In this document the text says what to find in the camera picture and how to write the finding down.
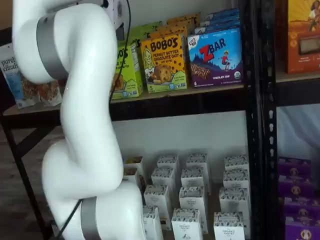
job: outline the snack box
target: snack box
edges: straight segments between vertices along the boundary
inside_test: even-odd
[[[320,239],[320,220],[301,216],[285,218],[285,240],[318,239]]]
[[[283,213],[301,217],[320,217],[320,198],[285,197]]]
[[[179,207],[175,170],[171,167],[156,167],[151,175],[153,185],[167,185],[172,209]]]
[[[176,240],[203,240],[198,209],[174,209],[172,228]]]
[[[147,206],[158,207],[161,228],[172,230],[171,216],[172,206],[167,185],[147,185],[144,192],[144,199]]]
[[[312,198],[315,196],[315,188],[310,178],[279,175],[278,196]]]
[[[158,207],[143,206],[143,225],[146,240],[164,240]]]
[[[117,80],[123,58],[121,76]],[[135,44],[128,45],[125,50],[125,43],[118,43],[118,57],[112,83],[112,87],[114,86],[113,100],[136,98],[142,93],[142,78]]]
[[[214,236],[217,240],[245,240],[244,218],[241,212],[215,212]]]
[[[179,156],[176,154],[173,155],[162,155],[158,158],[156,162],[158,168],[172,168],[175,175],[175,189],[178,191],[181,188],[181,167]]]
[[[211,183],[211,169],[208,164],[208,155],[206,153],[194,153],[190,154],[186,159],[186,167],[200,167],[203,168],[204,173],[204,183],[209,195],[211,195],[212,191],[212,183]]]
[[[141,43],[144,74],[149,93],[187,88],[185,37],[170,34]]]
[[[237,15],[239,15],[239,9],[238,8],[231,8],[231,9],[227,9],[227,10],[223,10],[223,11],[209,13],[204,17],[204,20],[210,21],[210,20],[216,19],[216,18],[225,18],[225,17],[237,16]]]
[[[244,236],[251,239],[251,213],[248,190],[245,188],[220,188],[220,207],[222,213],[242,213]]]
[[[166,21],[166,23],[169,25],[172,23],[181,22],[181,21],[190,20],[190,19],[193,19],[194,25],[196,27],[198,27],[199,23],[200,23],[200,19],[201,19],[201,13],[198,12],[198,13],[194,13],[194,14],[188,14],[188,15],[184,15],[184,16],[170,18]]]
[[[311,160],[280,156],[278,160],[279,175],[297,175],[311,177]]]
[[[249,171],[249,160],[248,156],[245,154],[237,155],[237,156],[227,156],[224,159],[224,168],[225,170],[232,169],[245,169]]]
[[[182,187],[179,200],[182,209],[199,209],[202,233],[208,234],[208,199],[204,187]]]
[[[210,87],[243,80],[241,35],[238,27],[188,37],[191,84]]]
[[[136,168],[141,183],[141,187],[144,190],[148,183],[148,174],[146,164],[142,156],[128,157],[124,160],[123,166],[125,168]]]
[[[204,187],[207,192],[205,184],[205,173],[204,168],[199,166],[187,167],[182,169],[181,173],[182,187]]]

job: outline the cardboard box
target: cardboard box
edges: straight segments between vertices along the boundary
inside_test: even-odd
[[[198,209],[175,208],[172,228],[176,240],[203,240]]]
[[[278,196],[313,198],[315,196],[315,188],[309,178],[279,175]]]
[[[244,236],[251,239],[251,212],[248,190],[245,188],[225,188],[219,192],[222,213],[242,213]]]
[[[142,156],[128,157],[124,160],[123,166],[125,168],[136,168],[139,175],[141,187],[144,190],[148,183],[148,173],[144,158]]]
[[[143,206],[143,224],[146,240],[164,240],[158,207]]]
[[[185,188],[204,187],[205,192],[208,192],[203,167],[193,166],[182,169],[181,184]]]
[[[203,234],[208,232],[208,199],[203,186],[182,187],[179,194],[182,209],[199,209]]]
[[[191,84],[210,87],[243,80],[241,34],[238,27],[188,37]]]
[[[144,192],[144,199],[147,206],[158,207],[161,228],[172,230],[171,216],[172,206],[167,185],[147,185]]]
[[[278,174],[310,178],[312,175],[311,160],[280,156],[278,160]]]
[[[224,159],[224,168],[225,170],[232,170],[232,169],[245,169],[249,170],[249,160],[248,156],[243,155],[237,155],[237,156],[227,156]]]
[[[125,58],[125,63],[123,64],[121,76],[118,79],[123,58]],[[112,87],[115,86],[115,88],[112,99],[139,97],[143,91],[141,74],[136,45],[128,44],[125,50],[125,43],[123,41],[118,42],[118,57],[112,83]]]
[[[179,207],[175,170],[171,167],[156,167],[151,175],[153,185],[167,185],[172,209]]]
[[[285,218],[285,240],[320,239],[320,221],[309,217],[287,216]]]
[[[203,168],[204,182],[206,190],[211,195],[212,191],[212,180],[211,180],[211,168],[208,164],[208,155],[206,153],[194,153],[190,154],[186,159],[186,167],[200,167]]]
[[[245,240],[242,213],[214,213],[214,235],[217,240]]]
[[[223,173],[223,186],[228,188],[241,188],[247,189],[249,208],[251,212],[251,193],[250,193],[250,179],[249,172],[246,169],[235,168],[231,170],[225,170]]]
[[[140,179],[139,179],[138,172],[137,172],[136,168],[124,168],[122,179],[125,181],[129,181],[133,184],[136,184],[139,187],[140,191],[142,190]]]
[[[142,41],[141,54],[149,93],[187,88],[185,45],[182,33]]]
[[[158,158],[157,161],[158,168],[172,168],[175,175],[175,189],[179,191],[181,188],[181,167],[180,160],[177,154],[175,155],[162,155]]]

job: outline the blue snack box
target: blue snack box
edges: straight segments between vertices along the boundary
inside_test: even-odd
[[[215,18],[224,18],[224,17],[234,16],[234,15],[239,15],[239,9],[238,8],[231,8],[231,9],[228,9],[228,10],[209,13],[204,17],[204,20],[205,21],[210,21],[210,20],[215,19]]]
[[[228,21],[222,24],[217,24],[217,25],[210,25],[210,26],[202,26],[202,27],[197,27],[194,30],[194,34],[203,34],[203,33],[210,33],[210,32],[215,32],[223,29],[231,29],[231,28],[236,28],[240,27],[240,21]]]
[[[238,84],[243,79],[238,27],[188,37],[191,82],[197,87]]]

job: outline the floor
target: floor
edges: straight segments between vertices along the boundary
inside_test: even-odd
[[[25,138],[32,129],[14,130],[13,135],[18,143]],[[47,207],[41,185],[41,162],[48,147],[55,141],[62,139],[60,127],[55,128],[22,160],[25,165],[30,183],[41,209],[44,219],[49,222],[52,217]],[[215,185],[215,194],[209,198],[209,215],[218,211],[218,192],[220,186]],[[204,240],[214,239],[213,234],[204,236]],[[172,232],[163,232],[165,240],[174,240]],[[34,217],[23,182],[15,165],[7,139],[0,128],[0,239],[1,240],[42,240],[42,235]]]

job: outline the white box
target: white box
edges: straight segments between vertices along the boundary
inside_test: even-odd
[[[172,230],[170,221],[172,216],[172,207],[168,186],[147,185],[144,192],[144,199],[146,205],[159,208],[161,228],[163,230]]]
[[[249,171],[249,161],[248,161],[248,156],[243,154],[243,155],[238,155],[238,156],[227,156],[224,159],[224,167],[225,170],[232,170],[232,169],[245,169]]]
[[[208,234],[208,200],[204,187],[182,187],[179,199],[182,209],[199,209],[202,233]]]
[[[171,167],[156,167],[151,175],[153,185],[167,185],[172,209],[179,207],[178,191],[176,189],[175,171]]]
[[[145,189],[148,183],[148,174],[144,158],[142,156],[128,157],[123,166],[125,168],[136,168],[140,179],[142,189]]]
[[[214,235],[217,240],[245,240],[242,213],[214,213]]]
[[[182,169],[181,173],[182,187],[204,187],[205,192],[207,188],[205,185],[204,168],[199,166],[187,167]]]
[[[202,167],[204,173],[204,182],[206,189],[211,195],[212,183],[211,183],[211,170],[210,165],[208,164],[208,155],[206,153],[195,153],[190,154],[186,159],[186,167]]]
[[[163,155],[160,156],[158,161],[156,162],[158,168],[172,168],[174,170],[175,175],[175,189],[179,191],[181,188],[181,167],[179,162],[178,155]]]
[[[136,184],[141,191],[141,183],[136,168],[124,168],[122,179]]]
[[[248,190],[249,209],[251,212],[251,195],[249,172],[246,169],[235,168],[223,173],[223,186],[228,188],[242,188]]]
[[[219,192],[222,213],[242,213],[245,239],[251,239],[251,213],[246,188],[225,188]]]
[[[146,240],[164,240],[158,207],[143,206],[143,224]]]
[[[174,209],[172,228],[175,240],[203,240],[198,209]]]

